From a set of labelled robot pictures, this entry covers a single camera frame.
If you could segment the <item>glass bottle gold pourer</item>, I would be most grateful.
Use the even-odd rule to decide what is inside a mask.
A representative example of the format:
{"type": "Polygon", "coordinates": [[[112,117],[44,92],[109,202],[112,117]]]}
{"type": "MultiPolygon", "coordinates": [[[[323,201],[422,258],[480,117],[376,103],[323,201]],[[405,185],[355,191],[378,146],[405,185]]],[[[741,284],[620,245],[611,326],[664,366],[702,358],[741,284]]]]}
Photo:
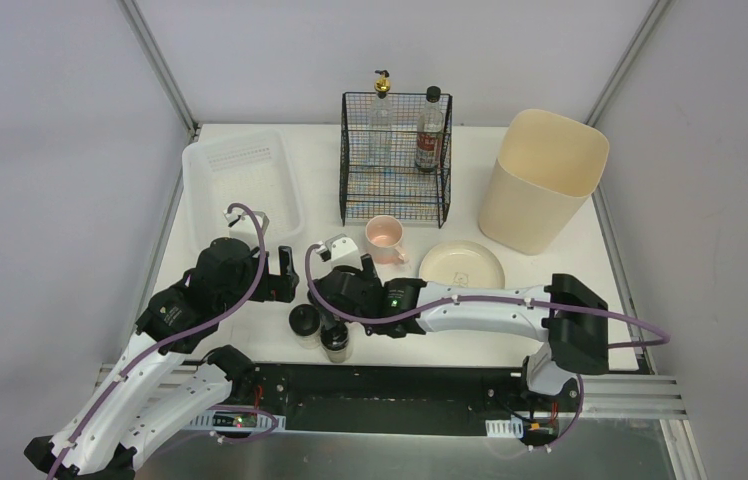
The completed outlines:
{"type": "Polygon", "coordinates": [[[390,74],[376,70],[375,95],[368,113],[368,159],[372,166],[385,164],[391,155],[392,104],[390,74]]]}

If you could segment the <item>dark sauce bottle black cap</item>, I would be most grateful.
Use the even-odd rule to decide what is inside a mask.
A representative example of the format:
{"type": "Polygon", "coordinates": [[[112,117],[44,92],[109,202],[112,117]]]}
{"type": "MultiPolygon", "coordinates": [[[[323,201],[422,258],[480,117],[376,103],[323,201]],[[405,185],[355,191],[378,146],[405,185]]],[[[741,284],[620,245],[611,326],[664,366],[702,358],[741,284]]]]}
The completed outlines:
{"type": "Polygon", "coordinates": [[[430,86],[425,93],[425,103],[417,120],[415,166],[424,173],[434,172],[439,165],[439,149],[445,127],[441,110],[441,89],[430,86]]]}

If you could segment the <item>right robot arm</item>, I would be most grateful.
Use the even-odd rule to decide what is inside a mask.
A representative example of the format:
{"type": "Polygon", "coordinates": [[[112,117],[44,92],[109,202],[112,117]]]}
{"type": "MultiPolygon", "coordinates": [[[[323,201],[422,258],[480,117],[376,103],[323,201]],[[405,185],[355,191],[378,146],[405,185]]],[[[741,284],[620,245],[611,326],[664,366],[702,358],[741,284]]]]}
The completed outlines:
{"type": "Polygon", "coordinates": [[[382,282],[370,261],[305,273],[309,298],[328,318],[394,339],[448,331],[523,337],[539,350],[523,362],[522,387],[556,396],[577,375],[609,371],[608,305],[570,274],[513,290],[445,285],[420,278],[382,282]]]}

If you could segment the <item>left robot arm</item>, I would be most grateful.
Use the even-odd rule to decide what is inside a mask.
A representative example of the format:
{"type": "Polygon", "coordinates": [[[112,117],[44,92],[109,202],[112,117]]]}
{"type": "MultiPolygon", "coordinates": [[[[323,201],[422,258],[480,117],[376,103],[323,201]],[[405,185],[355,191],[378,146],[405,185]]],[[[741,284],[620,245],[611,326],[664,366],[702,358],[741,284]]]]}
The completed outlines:
{"type": "Polygon", "coordinates": [[[294,300],[299,277],[293,250],[281,246],[278,255],[280,270],[272,274],[258,246],[232,238],[212,241],[181,280],[150,299],[115,368],[89,402],[59,432],[32,439],[25,457],[51,479],[132,479],[169,438],[226,400],[244,404],[248,423],[256,424],[256,366],[231,345],[211,350],[164,398],[148,400],[217,330],[216,318],[246,300],[294,300]]]}

